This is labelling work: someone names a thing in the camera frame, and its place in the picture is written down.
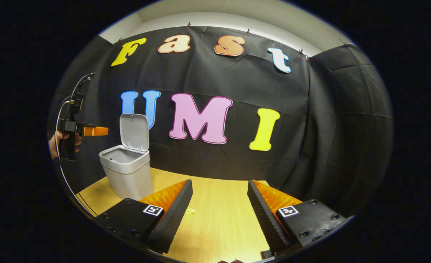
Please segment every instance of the gray trash can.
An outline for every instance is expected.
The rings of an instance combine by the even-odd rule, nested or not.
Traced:
[[[146,116],[122,114],[120,137],[122,145],[99,153],[100,163],[117,196],[138,201],[154,193]]]

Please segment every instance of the trash can lid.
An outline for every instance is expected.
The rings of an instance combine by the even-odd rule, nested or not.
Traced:
[[[122,145],[133,150],[149,150],[149,129],[147,117],[142,114],[123,113],[120,116]]]

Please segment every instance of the wooden table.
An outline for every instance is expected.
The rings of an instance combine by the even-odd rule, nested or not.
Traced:
[[[164,256],[188,263],[261,260],[269,249],[247,196],[248,181],[219,180],[181,175],[151,168],[154,192],[185,179],[192,180],[189,208],[169,252]],[[77,198],[94,215],[100,215],[121,201],[108,179],[87,187]]]

